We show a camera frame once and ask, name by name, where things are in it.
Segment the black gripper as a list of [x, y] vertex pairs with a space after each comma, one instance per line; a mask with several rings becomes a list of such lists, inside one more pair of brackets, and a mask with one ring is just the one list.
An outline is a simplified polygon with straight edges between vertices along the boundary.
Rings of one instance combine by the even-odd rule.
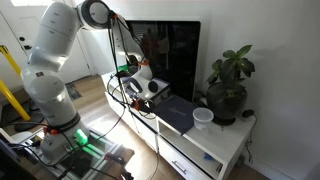
[[146, 106], [145, 102], [141, 99], [134, 99], [133, 102], [130, 104], [131, 108], [134, 108], [137, 111], [142, 111], [145, 113], [150, 113], [151, 109]]

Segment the robot base mounting frame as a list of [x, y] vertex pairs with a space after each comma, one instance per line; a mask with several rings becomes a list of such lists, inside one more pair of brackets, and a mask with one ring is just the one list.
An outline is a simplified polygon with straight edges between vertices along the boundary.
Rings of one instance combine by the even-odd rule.
[[134, 180], [125, 168], [127, 160], [122, 155], [125, 148], [95, 131], [91, 131], [86, 145], [72, 148], [67, 144], [61, 156], [51, 161], [40, 149], [44, 139], [42, 130], [38, 130], [20, 142], [22, 148], [41, 163], [48, 171], [61, 180]]

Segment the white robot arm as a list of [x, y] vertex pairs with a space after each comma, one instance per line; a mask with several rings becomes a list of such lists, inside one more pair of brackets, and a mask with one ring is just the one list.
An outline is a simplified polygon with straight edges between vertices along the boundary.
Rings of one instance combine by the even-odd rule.
[[76, 7], [51, 3], [42, 16], [28, 64], [21, 72], [24, 89], [48, 121], [40, 149], [44, 158], [51, 162], [67, 154], [68, 144], [77, 147], [87, 143], [90, 134], [59, 75], [81, 28], [109, 30], [115, 39], [115, 54], [133, 56], [139, 61], [140, 69], [129, 79], [129, 86], [139, 99], [149, 100], [159, 90], [149, 60], [121, 15], [102, 0], [84, 0]]

